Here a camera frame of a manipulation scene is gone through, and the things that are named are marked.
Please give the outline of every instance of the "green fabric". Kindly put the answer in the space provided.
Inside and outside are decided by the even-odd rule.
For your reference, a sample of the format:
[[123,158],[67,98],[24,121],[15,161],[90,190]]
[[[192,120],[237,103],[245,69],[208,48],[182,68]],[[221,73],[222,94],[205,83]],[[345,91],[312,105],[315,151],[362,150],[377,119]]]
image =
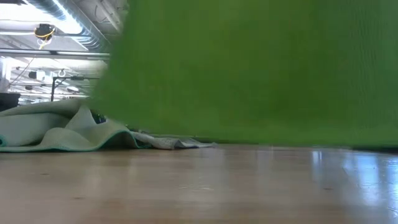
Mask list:
[[156,133],[398,145],[398,1],[130,1],[93,105]]

